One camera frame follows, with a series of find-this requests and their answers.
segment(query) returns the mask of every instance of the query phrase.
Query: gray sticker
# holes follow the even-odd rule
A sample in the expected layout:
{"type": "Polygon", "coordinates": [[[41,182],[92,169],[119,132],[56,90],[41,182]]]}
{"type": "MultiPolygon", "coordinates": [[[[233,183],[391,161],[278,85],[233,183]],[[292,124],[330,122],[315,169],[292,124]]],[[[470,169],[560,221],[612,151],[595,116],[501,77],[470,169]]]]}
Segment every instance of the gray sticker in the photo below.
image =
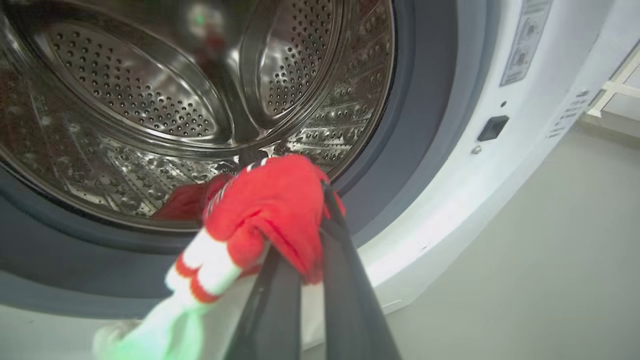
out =
{"type": "Polygon", "coordinates": [[[511,45],[509,61],[504,68],[500,86],[524,79],[536,53],[547,22],[552,0],[524,0],[518,30],[511,45]]]}

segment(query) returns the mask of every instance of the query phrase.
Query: stainless steel drum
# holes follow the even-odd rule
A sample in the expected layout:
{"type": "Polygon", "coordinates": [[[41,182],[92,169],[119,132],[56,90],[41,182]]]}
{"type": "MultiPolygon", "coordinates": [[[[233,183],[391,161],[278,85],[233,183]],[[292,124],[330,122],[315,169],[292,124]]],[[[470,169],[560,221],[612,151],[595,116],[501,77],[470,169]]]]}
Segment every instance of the stainless steel drum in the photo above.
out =
{"type": "Polygon", "coordinates": [[[150,216],[242,153],[338,176],[392,79],[387,0],[6,0],[0,15],[3,165],[136,227],[193,230],[150,216]]]}

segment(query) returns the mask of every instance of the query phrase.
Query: gray floor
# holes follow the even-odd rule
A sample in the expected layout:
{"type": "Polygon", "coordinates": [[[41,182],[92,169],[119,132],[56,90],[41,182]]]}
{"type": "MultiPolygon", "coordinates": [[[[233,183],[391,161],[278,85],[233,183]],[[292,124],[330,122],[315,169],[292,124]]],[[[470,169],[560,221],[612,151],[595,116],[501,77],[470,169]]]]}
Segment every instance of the gray floor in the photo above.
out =
{"type": "Polygon", "coordinates": [[[405,360],[640,359],[640,151],[590,130],[388,317],[405,360]]]}

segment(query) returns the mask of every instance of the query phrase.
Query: red cloth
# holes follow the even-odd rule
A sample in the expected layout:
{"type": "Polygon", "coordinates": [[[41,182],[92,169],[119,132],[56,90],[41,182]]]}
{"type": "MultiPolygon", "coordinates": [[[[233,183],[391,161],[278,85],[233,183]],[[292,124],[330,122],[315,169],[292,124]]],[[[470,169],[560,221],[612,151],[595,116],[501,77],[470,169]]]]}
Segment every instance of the red cloth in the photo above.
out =
{"type": "MultiPolygon", "coordinates": [[[[324,205],[322,170],[300,155],[268,158],[243,169],[235,177],[216,176],[205,190],[201,186],[174,191],[156,218],[193,215],[204,209],[204,226],[218,241],[227,242],[229,256],[240,268],[255,265],[264,239],[303,275],[305,282],[322,280],[320,222],[328,216],[324,205]]],[[[338,196],[335,196],[344,214],[338,196]]]]}

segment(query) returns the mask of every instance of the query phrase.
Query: washing machine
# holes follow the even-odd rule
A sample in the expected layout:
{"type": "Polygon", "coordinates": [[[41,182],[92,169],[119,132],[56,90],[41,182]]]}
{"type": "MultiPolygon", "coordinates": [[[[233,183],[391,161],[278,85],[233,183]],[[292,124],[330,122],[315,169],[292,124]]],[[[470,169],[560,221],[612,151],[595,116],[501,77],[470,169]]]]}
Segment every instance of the washing machine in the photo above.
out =
{"type": "MultiPolygon", "coordinates": [[[[298,153],[333,179],[384,312],[406,306],[597,96],[637,13],[624,0],[4,0],[0,301],[140,318],[198,229],[154,216],[171,192],[298,153]]],[[[321,302],[303,290],[306,347],[323,338],[321,302]]]]}

